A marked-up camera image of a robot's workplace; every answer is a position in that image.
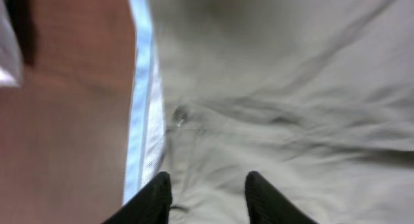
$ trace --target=blue stripe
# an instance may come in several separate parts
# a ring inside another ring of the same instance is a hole
[[[142,161],[147,128],[147,109],[151,63],[153,58],[153,27],[147,0],[129,0],[136,32],[136,64],[134,88],[129,117],[128,151],[125,169],[124,204],[140,190]]]

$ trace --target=wooden floor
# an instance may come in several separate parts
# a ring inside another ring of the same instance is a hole
[[[122,203],[135,33],[127,0],[31,0],[36,65],[0,89],[0,223],[100,223]]]

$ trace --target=button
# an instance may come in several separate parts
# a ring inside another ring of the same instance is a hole
[[[176,126],[181,127],[188,121],[188,108],[186,106],[179,106],[173,114],[173,121]]]

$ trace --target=brown wooden surface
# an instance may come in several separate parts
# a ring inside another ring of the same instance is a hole
[[[0,223],[100,223],[121,205],[135,33],[127,0],[32,0],[36,66],[0,89]]]

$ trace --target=cloth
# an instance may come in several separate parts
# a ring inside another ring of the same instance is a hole
[[[170,223],[248,223],[251,170],[318,223],[411,223],[413,3],[150,0]]]

